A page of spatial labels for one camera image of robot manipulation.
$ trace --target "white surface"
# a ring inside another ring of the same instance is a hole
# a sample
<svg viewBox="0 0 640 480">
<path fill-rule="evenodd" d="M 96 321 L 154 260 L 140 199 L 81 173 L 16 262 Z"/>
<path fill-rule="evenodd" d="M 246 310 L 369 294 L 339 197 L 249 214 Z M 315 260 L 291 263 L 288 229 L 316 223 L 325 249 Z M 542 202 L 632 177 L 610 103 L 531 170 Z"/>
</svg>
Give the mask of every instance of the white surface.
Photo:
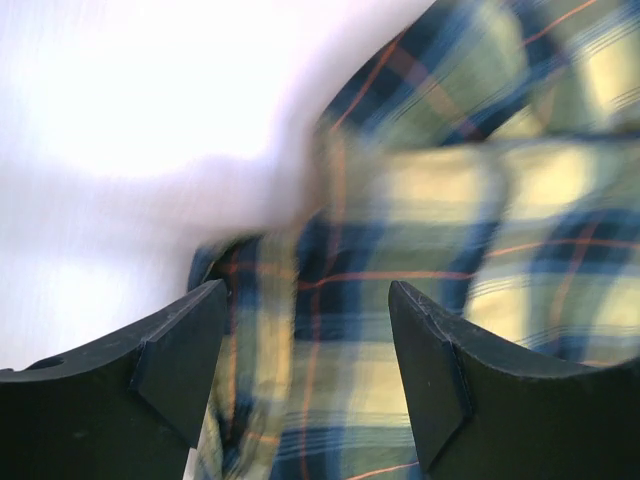
<svg viewBox="0 0 640 480">
<path fill-rule="evenodd" d="M 432 2 L 0 0 L 0 368 L 179 298 L 199 244 L 307 212 L 309 126 Z"/>
</svg>

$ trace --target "blue and yellow plaid fabric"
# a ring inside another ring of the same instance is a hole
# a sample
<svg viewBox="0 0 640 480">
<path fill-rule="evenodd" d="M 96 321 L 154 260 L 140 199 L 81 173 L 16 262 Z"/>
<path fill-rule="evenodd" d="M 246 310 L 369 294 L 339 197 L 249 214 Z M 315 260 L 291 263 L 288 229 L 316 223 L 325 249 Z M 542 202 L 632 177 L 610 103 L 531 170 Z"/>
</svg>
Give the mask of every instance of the blue and yellow plaid fabric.
<svg viewBox="0 0 640 480">
<path fill-rule="evenodd" d="M 530 349 L 640 346 L 640 0 L 440 0 L 318 125 L 329 202 L 203 249 L 230 320 L 199 479 L 420 478 L 387 291 Z"/>
</svg>

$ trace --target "plaid shirt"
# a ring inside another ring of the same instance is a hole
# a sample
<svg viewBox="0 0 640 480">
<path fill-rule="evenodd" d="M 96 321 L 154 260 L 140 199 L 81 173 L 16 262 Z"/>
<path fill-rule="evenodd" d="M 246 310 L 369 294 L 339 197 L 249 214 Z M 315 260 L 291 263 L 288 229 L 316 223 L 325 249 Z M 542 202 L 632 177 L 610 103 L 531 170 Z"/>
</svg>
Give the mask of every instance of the plaid shirt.
<svg viewBox="0 0 640 480">
<path fill-rule="evenodd" d="M 198 479 L 420 478 L 392 280 L 567 360 L 639 353 L 640 1 L 440 0 L 318 125 L 329 202 L 198 252 L 230 319 Z"/>
</svg>

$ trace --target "folded fabric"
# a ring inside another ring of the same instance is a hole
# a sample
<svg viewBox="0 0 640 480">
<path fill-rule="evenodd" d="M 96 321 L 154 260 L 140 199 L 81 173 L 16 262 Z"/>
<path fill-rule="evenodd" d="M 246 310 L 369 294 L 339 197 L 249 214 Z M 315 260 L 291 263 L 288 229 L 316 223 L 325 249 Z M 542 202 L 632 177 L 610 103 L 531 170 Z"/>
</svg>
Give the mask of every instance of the folded fabric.
<svg viewBox="0 0 640 480">
<path fill-rule="evenodd" d="M 387 291 L 527 348 L 640 347 L 640 1 L 440 0 L 319 122 L 329 202 L 199 251 L 230 319 L 196 478 L 421 478 Z"/>
</svg>

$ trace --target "black plastic part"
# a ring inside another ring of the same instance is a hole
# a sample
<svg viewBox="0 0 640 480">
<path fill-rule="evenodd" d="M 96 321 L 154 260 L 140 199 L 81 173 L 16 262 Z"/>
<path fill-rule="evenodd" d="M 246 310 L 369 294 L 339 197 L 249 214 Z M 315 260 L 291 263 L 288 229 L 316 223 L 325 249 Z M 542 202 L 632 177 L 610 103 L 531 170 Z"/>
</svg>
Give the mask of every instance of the black plastic part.
<svg viewBox="0 0 640 480">
<path fill-rule="evenodd" d="M 406 283 L 391 285 L 389 309 L 427 478 L 640 478 L 640 358 L 594 368 L 541 355 L 448 313 Z M 443 353 L 447 344 L 451 355 Z M 460 384 L 462 397 L 451 388 Z"/>
<path fill-rule="evenodd" d="M 226 301 L 224 284 L 208 282 L 87 345 L 0 371 L 0 478 L 182 480 Z"/>
</svg>

